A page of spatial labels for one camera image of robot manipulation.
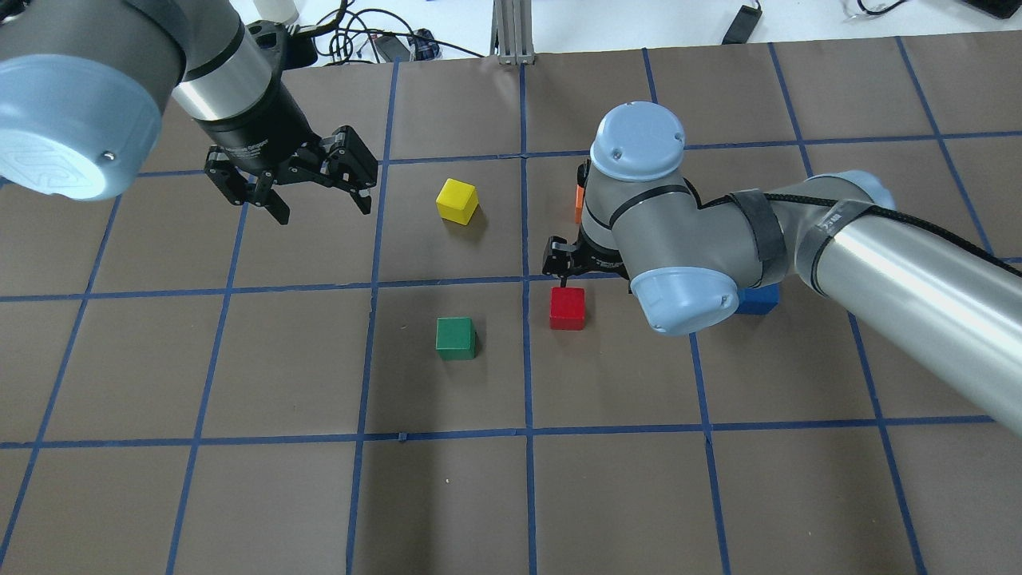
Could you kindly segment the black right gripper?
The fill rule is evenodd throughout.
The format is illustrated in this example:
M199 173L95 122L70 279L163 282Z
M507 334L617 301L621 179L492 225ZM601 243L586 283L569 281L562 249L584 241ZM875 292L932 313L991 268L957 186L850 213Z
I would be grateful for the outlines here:
M584 186L588 182L591 161L585 160L576 171L576 185ZM590 215L584 199L584 215ZM616 248L607 248L592 240L584 230L583 221L578 224L578 236L574 243L569 244L564 237L549 236L545 245L541 273L544 276L557 277L559 287L565 288L569 277L583 276L587 273L611 273L629 280L620 252Z

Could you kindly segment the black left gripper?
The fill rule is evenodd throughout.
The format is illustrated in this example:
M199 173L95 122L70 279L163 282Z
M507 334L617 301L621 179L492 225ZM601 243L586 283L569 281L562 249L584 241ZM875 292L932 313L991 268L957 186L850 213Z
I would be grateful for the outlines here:
M278 186L313 183L342 189L363 215L372 212L371 189L379 162L353 126L318 135L285 86L271 76L240 113L223 119L193 119L212 139L204 171L235 206L251 204L288 225L291 208Z

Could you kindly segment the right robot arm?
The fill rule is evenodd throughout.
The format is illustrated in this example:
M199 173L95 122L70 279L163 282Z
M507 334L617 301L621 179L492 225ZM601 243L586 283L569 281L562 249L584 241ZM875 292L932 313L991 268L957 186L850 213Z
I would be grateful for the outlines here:
M897 210L871 173L825 173L701 201L673 112L630 101L599 123L577 172L577 239L548 239L541 271L628 280L662 335L734 315L740 292L798 276L1012 432L1021 430L1018 269Z

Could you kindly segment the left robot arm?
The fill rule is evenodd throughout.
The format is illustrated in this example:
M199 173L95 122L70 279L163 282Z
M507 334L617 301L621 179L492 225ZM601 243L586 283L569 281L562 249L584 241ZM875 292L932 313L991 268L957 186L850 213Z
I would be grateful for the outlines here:
M277 187L314 183L371 212L378 161L351 126L318 135L285 87L306 32L228 1L4 1L2 175L80 201L127 190L175 101L212 139L204 173L279 224Z

